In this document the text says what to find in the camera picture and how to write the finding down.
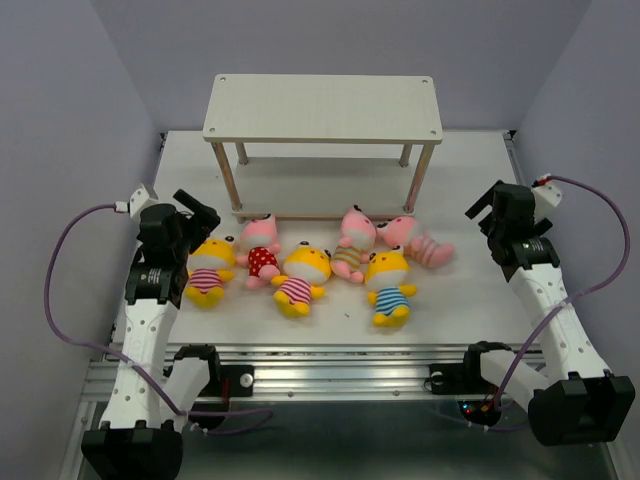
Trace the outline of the pink plush orange stripes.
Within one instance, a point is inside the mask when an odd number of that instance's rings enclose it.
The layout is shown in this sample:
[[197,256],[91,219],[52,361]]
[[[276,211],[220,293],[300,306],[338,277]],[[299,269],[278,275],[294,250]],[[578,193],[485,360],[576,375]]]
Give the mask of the pink plush orange stripes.
[[332,272],[351,283],[362,283],[361,265],[368,262],[376,237],[374,223],[358,205],[352,205],[341,221],[340,239],[330,262]]

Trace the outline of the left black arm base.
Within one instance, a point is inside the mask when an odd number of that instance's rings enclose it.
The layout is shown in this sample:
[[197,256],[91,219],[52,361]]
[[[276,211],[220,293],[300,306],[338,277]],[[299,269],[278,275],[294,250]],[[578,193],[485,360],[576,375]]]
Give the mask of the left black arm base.
[[208,382],[199,392],[201,398],[250,398],[254,391],[252,365],[223,364],[209,374]]

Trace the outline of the pink plush red polka-dot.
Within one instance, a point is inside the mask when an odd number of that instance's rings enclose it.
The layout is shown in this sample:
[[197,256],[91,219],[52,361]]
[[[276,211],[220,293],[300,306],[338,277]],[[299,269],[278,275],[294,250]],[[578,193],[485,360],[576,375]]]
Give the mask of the pink plush red polka-dot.
[[276,258],[281,251],[276,219],[266,214],[247,223],[240,235],[240,254],[236,262],[247,269],[245,286],[250,290],[264,287],[281,274]]

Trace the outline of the yellow plush pink stripes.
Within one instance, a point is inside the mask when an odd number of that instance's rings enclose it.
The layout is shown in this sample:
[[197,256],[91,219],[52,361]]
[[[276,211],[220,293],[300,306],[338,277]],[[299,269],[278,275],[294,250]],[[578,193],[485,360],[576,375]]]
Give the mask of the yellow plush pink stripes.
[[285,259],[282,272],[271,279],[273,299],[288,318],[308,316],[313,300],[325,296],[323,285],[332,274],[331,253],[302,241]]
[[184,296],[202,309],[215,307],[224,297],[224,284],[234,278],[235,238],[209,237],[188,258]]

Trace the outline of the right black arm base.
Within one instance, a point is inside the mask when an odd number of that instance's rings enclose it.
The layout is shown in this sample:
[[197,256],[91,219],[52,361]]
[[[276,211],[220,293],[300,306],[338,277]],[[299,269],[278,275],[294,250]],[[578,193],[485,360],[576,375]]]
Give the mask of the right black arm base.
[[434,395],[485,395],[496,386],[479,373],[473,373],[463,363],[432,363],[425,386]]

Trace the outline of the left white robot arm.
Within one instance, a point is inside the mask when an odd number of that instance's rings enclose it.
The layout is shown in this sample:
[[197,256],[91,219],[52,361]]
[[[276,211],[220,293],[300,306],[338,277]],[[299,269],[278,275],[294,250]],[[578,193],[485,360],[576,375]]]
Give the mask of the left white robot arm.
[[187,261],[220,223],[216,210],[182,189],[173,202],[139,189],[129,211],[138,247],[125,284],[120,364],[99,425],[81,451],[102,479],[174,479],[183,458],[181,431],[199,393],[215,392],[223,371],[212,347],[178,358],[163,376],[169,336],[188,282]]

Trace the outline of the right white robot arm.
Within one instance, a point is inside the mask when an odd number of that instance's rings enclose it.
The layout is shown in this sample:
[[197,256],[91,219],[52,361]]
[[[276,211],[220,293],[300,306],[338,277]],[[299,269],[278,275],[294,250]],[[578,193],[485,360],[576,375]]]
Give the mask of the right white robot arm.
[[469,347],[460,366],[463,384],[497,391],[486,409],[498,414],[503,397],[527,413],[527,424],[544,446],[608,443],[616,439],[636,396],[629,377],[615,375],[589,339],[574,307],[576,300],[612,283],[630,253],[623,253],[605,280],[574,294],[567,292],[560,258],[546,238],[550,213],[560,204],[562,177],[546,175],[524,186],[497,181],[466,212],[480,221],[493,261],[519,298],[532,331],[519,350],[497,342]]

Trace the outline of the yellow plush blue stripes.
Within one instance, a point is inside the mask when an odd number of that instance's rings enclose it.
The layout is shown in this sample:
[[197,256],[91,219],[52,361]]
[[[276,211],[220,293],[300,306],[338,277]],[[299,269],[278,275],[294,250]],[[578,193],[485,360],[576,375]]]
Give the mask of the yellow plush blue stripes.
[[374,308],[374,326],[400,328],[408,321],[409,298],[417,293],[417,286],[406,282],[409,272],[401,245],[370,255],[364,284],[368,302]]

